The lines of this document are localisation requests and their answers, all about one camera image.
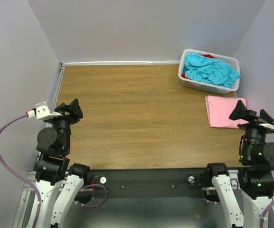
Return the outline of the pink t shirt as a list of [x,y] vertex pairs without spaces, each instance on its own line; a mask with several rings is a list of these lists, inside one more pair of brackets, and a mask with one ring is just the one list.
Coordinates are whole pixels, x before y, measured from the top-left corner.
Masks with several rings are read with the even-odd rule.
[[205,103],[208,115],[208,124],[211,128],[232,128],[238,129],[238,124],[246,124],[247,121],[230,120],[229,116],[236,107],[237,102],[241,100],[246,106],[244,98],[206,96]]

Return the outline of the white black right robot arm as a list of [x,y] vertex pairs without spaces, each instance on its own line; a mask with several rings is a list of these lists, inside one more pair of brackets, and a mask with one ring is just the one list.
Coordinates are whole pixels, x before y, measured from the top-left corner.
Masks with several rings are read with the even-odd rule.
[[223,163],[210,163],[203,174],[208,186],[214,186],[221,203],[228,228],[265,228],[269,209],[274,205],[274,142],[266,142],[274,133],[274,119],[264,110],[257,115],[239,100],[229,115],[230,120],[245,120],[238,124],[244,130],[239,146],[238,184],[243,197],[240,209],[231,178]]

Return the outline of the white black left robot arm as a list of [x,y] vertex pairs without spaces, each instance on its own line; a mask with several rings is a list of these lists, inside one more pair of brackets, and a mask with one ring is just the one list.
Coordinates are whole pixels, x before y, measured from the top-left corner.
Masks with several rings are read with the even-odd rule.
[[36,150],[41,158],[34,166],[35,198],[29,217],[29,228],[59,228],[69,211],[70,203],[81,188],[90,183],[90,168],[75,163],[69,166],[71,125],[83,118],[79,101],[62,103],[54,109],[48,102],[35,106],[38,120],[51,126],[37,135]]

